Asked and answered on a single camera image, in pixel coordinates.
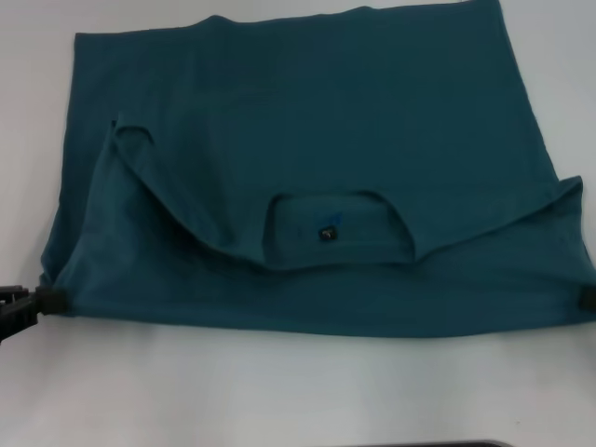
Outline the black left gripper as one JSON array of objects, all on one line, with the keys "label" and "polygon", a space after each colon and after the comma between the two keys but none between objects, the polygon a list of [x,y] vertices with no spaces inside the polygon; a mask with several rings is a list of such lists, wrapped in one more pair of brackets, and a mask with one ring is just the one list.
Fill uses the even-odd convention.
[{"label": "black left gripper", "polygon": [[38,313],[65,314],[70,311],[67,292],[61,288],[42,287],[34,294],[19,286],[1,287],[0,341],[38,323]]}]

